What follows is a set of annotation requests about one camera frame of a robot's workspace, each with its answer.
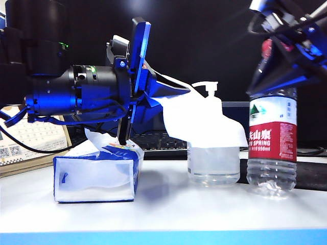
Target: desk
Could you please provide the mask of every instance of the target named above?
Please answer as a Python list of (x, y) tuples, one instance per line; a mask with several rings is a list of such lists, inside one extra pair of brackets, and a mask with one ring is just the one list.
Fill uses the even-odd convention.
[(0, 179), (0, 229), (20, 233), (327, 228), (326, 191), (295, 189), (287, 199), (271, 200), (252, 194), (247, 184), (195, 186), (186, 169), (186, 161), (144, 161), (135, 201), (127, 203), (55, 203), (52, 167), (5, 177)]

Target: plastic bottle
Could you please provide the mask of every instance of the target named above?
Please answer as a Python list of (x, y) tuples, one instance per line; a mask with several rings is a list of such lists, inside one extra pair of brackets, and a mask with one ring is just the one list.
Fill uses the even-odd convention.
[[(198, 82), (194, 87), (205, 86), (213, 113), (222, 114), (221, 100), (215, 97), (218, 82)], [(188, 172), (191, 180), (203, 186), (231, 185), (240, 178), (240, 148), (197, 148), (188, 142)]]
[(284, 196), (296, 184), (296, 89), (250, 96), (247, 180), (265, 196)]

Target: tissue box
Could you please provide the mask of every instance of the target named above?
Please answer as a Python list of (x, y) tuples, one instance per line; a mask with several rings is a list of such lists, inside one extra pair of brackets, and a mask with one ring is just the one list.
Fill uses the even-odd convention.
[(103, 151), (54, 158), (54, 197), (60, 203), (133, 201), (144, 152), (133, 141)]

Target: bottle label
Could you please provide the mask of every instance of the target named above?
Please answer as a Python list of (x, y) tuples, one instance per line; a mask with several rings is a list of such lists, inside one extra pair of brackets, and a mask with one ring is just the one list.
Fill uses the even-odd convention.
[(250, 102), (249, 158), (296, 162), (296, 100), (270, 96)]

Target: keyboard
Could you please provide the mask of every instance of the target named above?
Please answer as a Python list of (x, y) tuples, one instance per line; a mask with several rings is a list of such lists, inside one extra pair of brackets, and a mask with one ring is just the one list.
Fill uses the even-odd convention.
[(186, 142), (169, 137), (167, 132), (135, 134), (131, 139), (144, 150), (146, 160), (186, 159)]

